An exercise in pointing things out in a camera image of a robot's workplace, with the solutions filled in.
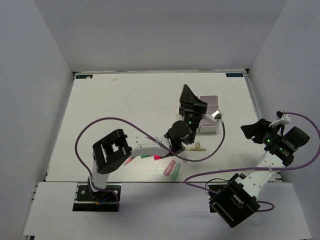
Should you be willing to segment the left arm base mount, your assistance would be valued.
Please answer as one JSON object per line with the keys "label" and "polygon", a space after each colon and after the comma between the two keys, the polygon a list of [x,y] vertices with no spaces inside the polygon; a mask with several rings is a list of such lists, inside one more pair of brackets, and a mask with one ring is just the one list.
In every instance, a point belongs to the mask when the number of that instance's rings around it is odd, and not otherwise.
{"label": "left arm base mount", "polygon": [[118,212],[120,210],[121,184],[107,185],[112,192],[92,191],[87,183],[76,187],[73,212]]}

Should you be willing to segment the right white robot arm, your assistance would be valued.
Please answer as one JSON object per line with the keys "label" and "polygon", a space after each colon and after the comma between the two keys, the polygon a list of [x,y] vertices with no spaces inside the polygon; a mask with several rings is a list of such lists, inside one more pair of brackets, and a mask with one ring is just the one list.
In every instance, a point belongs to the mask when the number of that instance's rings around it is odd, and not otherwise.
{"label": "right white robot arm", "polygon": [[273,122],[262,118],[254,124],[241,126],[244,136],[256,144],[264,145],[265,152],[256,170],[249,175],[236,173],[209,202],[230,228],[259,210],[258,197],[263,187],[280,168],[288,167],[294,160],[294,152],[310,140],[296,126],[284,134],[285,125],[290,122],[290,115],[283,114]]}

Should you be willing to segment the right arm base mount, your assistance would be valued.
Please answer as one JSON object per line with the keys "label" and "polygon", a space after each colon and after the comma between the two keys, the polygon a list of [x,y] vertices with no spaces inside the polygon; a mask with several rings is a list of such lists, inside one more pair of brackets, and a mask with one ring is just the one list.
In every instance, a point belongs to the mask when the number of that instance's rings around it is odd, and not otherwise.
{"label": "right arm base mount", "polygon": [[226,184],[209,185],[210,207],[220,215],[233,216],[241,208],[241,202],[236,199],[238,190],[239,186],[235,180],[229,180]]}

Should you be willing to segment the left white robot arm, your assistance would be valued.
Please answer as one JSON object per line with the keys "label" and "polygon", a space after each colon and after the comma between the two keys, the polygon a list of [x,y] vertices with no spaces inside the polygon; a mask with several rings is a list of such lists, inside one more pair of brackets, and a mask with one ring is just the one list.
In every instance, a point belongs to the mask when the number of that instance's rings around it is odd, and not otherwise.
{"label": "left white robot arm", "polygon": [[93,144],[93,171],[89,177],[88,193],[99,200],[105,196],[109,175],[115,172],[128,158],[140,156],[177,156],[185,146],[194,143],[197,129],[207,112],[207,102],[199,99],[184,85],[179,99],[179,115],[168,131],[153,137],[143,132],[142,137],[129,137],[123,129],[116,129]]}

